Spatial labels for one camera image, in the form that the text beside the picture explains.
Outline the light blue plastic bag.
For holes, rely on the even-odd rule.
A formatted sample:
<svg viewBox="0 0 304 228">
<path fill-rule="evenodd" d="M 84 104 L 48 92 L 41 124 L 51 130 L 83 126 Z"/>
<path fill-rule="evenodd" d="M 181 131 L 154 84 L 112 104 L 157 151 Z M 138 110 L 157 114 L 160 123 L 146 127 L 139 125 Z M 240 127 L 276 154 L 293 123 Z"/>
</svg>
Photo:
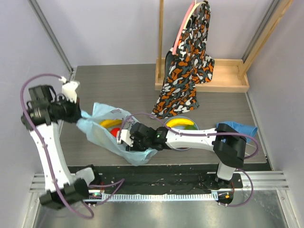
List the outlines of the light blue plastic bag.
<svg viewBox="0 0 304 228">
<path fill-rule="evenodd" d="M 131 113 L 124 109 L 95 102 L 91 114 L 84 110 L 81 111 L 82 118 L 77 121 L 76 125 L 86 134 L 88 141 L 124 157 L 132 165 L 144 165 L 157 153 L 157 150 L 149 148 L 143 152 L 127 151 L 124 144 L 118 144 L 116 137 L 99 124 L 107 119 L 124 120 L 130 115 Z"/>
</svg>

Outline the green fake lime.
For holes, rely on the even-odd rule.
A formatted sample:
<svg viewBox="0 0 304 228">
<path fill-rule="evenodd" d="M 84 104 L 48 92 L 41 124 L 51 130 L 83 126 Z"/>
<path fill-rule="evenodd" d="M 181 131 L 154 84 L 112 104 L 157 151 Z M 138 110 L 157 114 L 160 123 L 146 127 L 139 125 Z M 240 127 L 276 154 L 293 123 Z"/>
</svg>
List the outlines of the green fake lime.
<svg viewBox="0 0 304 228">
<path fill-rule="evenodd" d="M 195 125 L 187 125 L 184 128 L 185 130 L 197 130 L 197 127 Z"/>
</svg>

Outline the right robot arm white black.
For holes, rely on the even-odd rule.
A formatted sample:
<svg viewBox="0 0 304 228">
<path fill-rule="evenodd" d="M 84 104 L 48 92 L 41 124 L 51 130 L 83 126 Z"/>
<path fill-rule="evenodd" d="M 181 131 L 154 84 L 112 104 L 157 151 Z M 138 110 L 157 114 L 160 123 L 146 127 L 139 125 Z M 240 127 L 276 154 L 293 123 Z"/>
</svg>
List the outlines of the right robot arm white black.
<svg viewBox="0 0 304 228">
<path fill-rule="evenodd" d="M 122 130 L 120 139 L 126 143 L 129 151 L 194 148 L 214 152 L 219 158 L 216 175 L 203 182 L 210 190 L 233 187 L 233 173 L 244 165 L 247 144 L 244 136 L 224 123 L 208 130 L 182 130 L 164 126 L 155 130 L 142 123 L 135 123 L 131 129 Z"/>
</svg>

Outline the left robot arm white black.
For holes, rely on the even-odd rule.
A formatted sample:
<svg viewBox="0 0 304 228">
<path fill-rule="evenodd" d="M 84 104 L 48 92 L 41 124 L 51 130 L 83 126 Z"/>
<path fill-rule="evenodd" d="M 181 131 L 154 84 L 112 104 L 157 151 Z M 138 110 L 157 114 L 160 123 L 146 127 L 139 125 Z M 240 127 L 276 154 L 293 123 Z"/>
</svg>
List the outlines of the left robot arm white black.
<svg viewBox="0 0 304 228">
<path fill-rule="evenodd" d="M 43 167 L 46 192 L 39 200 L 41 205 L 50 209 L 65 207 L 62 200 L 68 204 L 82 201 L 88 198 L 89 188 L 95 190 L 101 184 L 101 177 L 93 165 L 85 166 L 72 175 L 60 144 L 58 122 L 75 124 L 81 118 L 76 94 L 78 87 L 76 81 L 65 83 L 58 95 L 50 85 L 29 88 L 27 113 L 21 117 L 36 144 Z"/>
</svg>

